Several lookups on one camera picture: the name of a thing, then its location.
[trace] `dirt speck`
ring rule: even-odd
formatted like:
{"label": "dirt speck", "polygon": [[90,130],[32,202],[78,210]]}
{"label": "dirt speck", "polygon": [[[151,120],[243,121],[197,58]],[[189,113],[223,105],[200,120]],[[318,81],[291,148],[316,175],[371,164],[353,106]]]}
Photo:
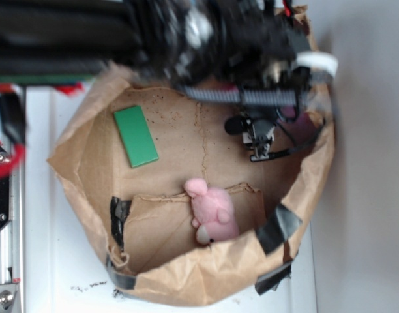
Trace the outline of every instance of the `dirt speck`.
{"label": "dirt speck", "polygon": [[79,286],[72,286],[72,287],[70,287],[70,289],[83,292],[82,289]]}
{"label": "dirt speck", "polygon": [[119,291],[118,289],[114,289],[113,290],[113,298],[114,299],[125,299],[125,296],[123,295],[123,293],[121,291]]}
{"label": "dirt speck", "polygon": [[99,285],[105,285],[107,282],[95,282],[94,284],[89,285],[89,287],[95,287],[95,286],[99,286]]}

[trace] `bolt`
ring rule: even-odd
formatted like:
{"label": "bolt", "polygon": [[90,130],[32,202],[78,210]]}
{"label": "bolt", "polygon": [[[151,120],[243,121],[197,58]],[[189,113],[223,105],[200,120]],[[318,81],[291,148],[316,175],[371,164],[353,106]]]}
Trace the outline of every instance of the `bolt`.
{"label": "bolt", "polygon": [[10,155],[7,152],[0,152],[0,165],[9,164],[10,162]]}
{"label": "bolt", "polygon": [[14,296],[8,290],[0,293],[0,305],[6,310],[11,304]]}

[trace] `white wall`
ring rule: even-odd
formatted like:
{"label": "white wall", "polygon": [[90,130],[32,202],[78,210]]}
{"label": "white wall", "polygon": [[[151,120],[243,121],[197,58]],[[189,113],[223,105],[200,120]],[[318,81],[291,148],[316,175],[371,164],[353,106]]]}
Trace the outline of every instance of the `white wall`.
{"label": "white wall", "polygon": [[319,313],[399,312],[399,0],[307,0],[339,58],[337,153],[313,222]]}

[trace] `pink plush toy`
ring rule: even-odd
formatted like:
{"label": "pink plush toy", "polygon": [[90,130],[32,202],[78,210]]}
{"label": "pink plush toy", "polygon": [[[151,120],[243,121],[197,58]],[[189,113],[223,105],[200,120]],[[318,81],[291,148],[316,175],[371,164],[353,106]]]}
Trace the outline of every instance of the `pink plush toy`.
{"label": "pink plush toy", "polygon": [[196,239],[203,245],[224,241],[239,235],[239,226],[234,217],[234,206],[230,195],[223,188],[210,187],[202,178],[189,179],[184,189],[192,198],[194,212],[193,227],[197,228]]}

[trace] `green rectangle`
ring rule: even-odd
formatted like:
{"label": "green rectangle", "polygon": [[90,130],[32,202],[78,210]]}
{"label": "green rectangle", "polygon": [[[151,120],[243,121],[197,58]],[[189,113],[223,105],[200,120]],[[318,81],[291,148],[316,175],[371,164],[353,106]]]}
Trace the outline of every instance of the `green rectangle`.
{"label": "green rectangle", "polygon": [[140,106],[115,112],[114,117],[132,168],[159,159]]}

